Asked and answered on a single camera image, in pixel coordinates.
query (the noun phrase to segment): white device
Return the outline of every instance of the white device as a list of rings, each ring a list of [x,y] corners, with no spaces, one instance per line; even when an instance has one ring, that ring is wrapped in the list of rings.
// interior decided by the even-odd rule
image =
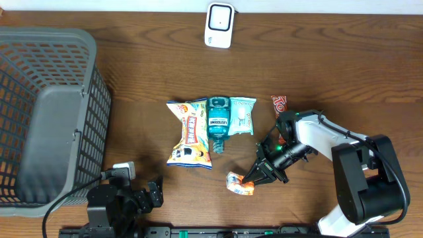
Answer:
[[[217,48],[231,46],[235,9],[226,3],[211,3],[207,10],[204,43]]]

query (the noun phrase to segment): blue mouthwash bottle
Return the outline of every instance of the blue mouthwash bottle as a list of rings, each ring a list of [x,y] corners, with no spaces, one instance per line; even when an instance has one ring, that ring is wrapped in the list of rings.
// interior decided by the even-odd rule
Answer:
[[[223,153],[223,141],[229,139],[231,103],[228,97],[211,97],[207,101],[209,139],[213,140],[213,151]]]

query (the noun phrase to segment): black wire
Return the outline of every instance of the black wire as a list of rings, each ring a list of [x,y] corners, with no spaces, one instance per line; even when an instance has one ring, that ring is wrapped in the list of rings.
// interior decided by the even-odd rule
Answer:
[[[85,232],[88,228],[89,223],[85,224],[83,227],[80,228],[79,233],[78,233],[78,238],[84,238],[85,236]]]
[[[295,227],[295,228],[297,228],[297,231],[301,233],[301,231],[299,230],[298,226],[296,226],[296,225],[294,225],[292,223],[285,223],[285,224],[279,226],[278,232],[281,232],[282,231],[282,228],[284,228],[284,227]]]
[[[406,198],[406,194],[405,194],[405,190],[404,190],[404,185],[401,184],[397,173],[394,171],[394,169],[392,168],[392,165],[390,164],[390,162],[388,162],[388,160],[386,160],[386,158],[380,153],[378,152],[375,148],[373,148],[373,146],[371,146],[367,141],[365,141],[362,138],[359,138],[357,136],[351,135],[351,133],[348,132],[344,132],[338,128],[335,128],[334,126],[331,126],[329,124],[327,124],[324,121],[324,118],[321,118],[323,111],[320,111],[319,116],[318,116],[318,121],[323,124],[324,126],[328,127],[331,130],[334,130],[335,132],[338,132],[344,136],[348,136],[351,139],[354,139],[356,141],[359,141],[360,143],[362,143],[363,145],[365,145],[369,150],[371,150],[373,152],[373,156],[379,158],[382,163],[386,166],[386,168],[392,173],[392,175],[394,176],[394,179],[397,181],[398,187],[401,191],[401,195],[403,197],[403,212],[401,212],[401,215],[397,218],[394,219],[392,221],[373,221],[373,222],[369,222],[367,223],[368,225],[393,225],[396,224],[400,221],[402,221],[405,218],[405,215],[408,211],[408,203],[407,203],[407,198]]]
[[[262,140],[262,143],[265,142],[267,140],[267,138],[269,138],[270,134],[273,132],[273,130],[275,130],[276,125],[274,125],[272,127],[272,129],[270,129],[270,131],[267,133],[266,137]]]
[[[238,233],[232,232],[223,236],[223,238],[231,238],[231,237],[238,238]]]
[[[46,215],[44,215],[44,219],[42,220],[42,236],[43,238],[47,238],[47,229],[46,229],[46,223],[47,223],[47,218],[48,215],[50,215],[50,213],[53,211],[53,209],[63,200],[65,200],[68,196],[71,196],[73,193],[80,191],[81,189],[84,189],[86,187],[88,187],[90,184],[95,183],[96,181],[101,180],[101,175],[91,181],[89,181],[88,183],[84,184],[83,186],[80,186],[79,188],[75,188],[74,190],[72,190],[71,192],[68,192],[67,194],[63,195],[61,198],[59,198],[55,203],[53,203],[53,205],[47,210]]]

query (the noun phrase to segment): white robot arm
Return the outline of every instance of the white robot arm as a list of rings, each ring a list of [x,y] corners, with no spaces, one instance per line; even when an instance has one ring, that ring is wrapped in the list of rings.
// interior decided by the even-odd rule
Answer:
[[[275,127],[286,144],[274,149],[267,136],[259,144],[258,158],[243,182],[259,185],[279,179],[286,183],[285,169],[290,165],[299,159],[307,161],[310,153],[323,154],[334,163],[339,205],[318,222],[322,235],[347,237],[366,223],[396,212],[404,207],[401,192],[409,204],[410,194],[388,137],[349,132],[315,110],[282,112]],[[363,170],[367,168],[378,169],[379,174],[365,178]]]

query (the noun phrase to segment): small orange package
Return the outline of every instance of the small orange package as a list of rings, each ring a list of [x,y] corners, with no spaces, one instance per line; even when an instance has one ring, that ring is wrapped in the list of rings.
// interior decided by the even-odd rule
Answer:
[[[240,195],[252,195],[254,192],[254,183],[246,182],[242,184],[244,176],[229,172],[226,176],[226,188]]]

